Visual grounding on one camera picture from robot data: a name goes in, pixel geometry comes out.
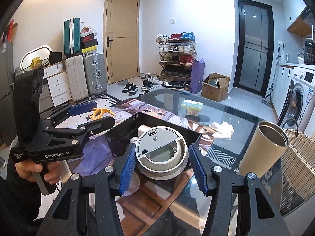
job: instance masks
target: gold tumbler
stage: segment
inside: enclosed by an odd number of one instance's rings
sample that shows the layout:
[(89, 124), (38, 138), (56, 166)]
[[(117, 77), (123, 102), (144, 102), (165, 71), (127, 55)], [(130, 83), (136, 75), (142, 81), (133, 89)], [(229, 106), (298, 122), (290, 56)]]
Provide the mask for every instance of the gold tumbler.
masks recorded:
[(261, 178), (289, 146), (287, 134), (278, 125), (261, 121), (239, 165), (239, 173), (255, 173)]

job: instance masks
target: refrigerator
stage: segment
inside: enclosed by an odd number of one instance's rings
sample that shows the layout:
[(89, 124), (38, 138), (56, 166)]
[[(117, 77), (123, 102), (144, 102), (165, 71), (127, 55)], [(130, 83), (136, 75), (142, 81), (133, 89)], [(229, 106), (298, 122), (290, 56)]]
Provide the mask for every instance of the refrigerator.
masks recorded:
[(13, 109), (13, 45), (9, 41), (0, 44), (0, 135), (10, 146), (16, 135)]

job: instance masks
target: black door handle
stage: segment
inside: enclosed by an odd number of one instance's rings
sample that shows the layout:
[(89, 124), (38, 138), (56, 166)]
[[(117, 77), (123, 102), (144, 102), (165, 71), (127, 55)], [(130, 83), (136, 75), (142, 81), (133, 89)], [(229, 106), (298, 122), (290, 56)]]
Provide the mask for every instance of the black door handle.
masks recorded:
[(106, 43), (107, 43), (107, 47), (109, 47), (109, 42), (113, 41), (114, 39), (109, 39), (109, 37), (106, 37)]

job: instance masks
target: red shoe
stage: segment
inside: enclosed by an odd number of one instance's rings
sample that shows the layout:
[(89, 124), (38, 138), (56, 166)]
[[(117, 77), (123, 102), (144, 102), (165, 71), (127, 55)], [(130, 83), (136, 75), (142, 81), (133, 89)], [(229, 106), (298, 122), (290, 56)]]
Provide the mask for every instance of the red shoe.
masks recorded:
[(179, 41), (182, 34), (172, 34), (171, 38), (169, 38), (169, 41)]
[(181, 56), (181, 58), (180, 58), (180, 64), (181, 64), (181, 65), (185, 65), (185, 63), (186, 63), (186, 57), (187, 57), (187, 56), (185, 56), (185, 55), (184, 55), (184, 56)]
[(191, 66), (193, 63), (194, 59), (192, 55), (186, 56), (186, 65)]

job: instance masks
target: screw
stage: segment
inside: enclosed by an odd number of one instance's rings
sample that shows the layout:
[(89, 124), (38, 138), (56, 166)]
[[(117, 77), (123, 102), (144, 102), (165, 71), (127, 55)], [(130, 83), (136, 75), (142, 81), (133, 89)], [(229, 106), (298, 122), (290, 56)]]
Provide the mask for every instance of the screw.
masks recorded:
[(254, 173), (248, 173), (248, 177), (249, 177), (250, 179), (255, 179), (255, 178), (256, 178), (256, 174), (254, 174)]
[(79, 178), (79, 174), (78, 173), (72, 174), (72, 176), (71, 176), (72, 180), (77, 180), (78, 178)]
[(221, 172), (223, 169), (220, 166), (215, 166), (215, 167), (213, 167), (213, 170), (215, 172)]
[(107, 166), (105, 169), (105, 172), (112, 172), (114, 170), (114, 168), (112, 166)]

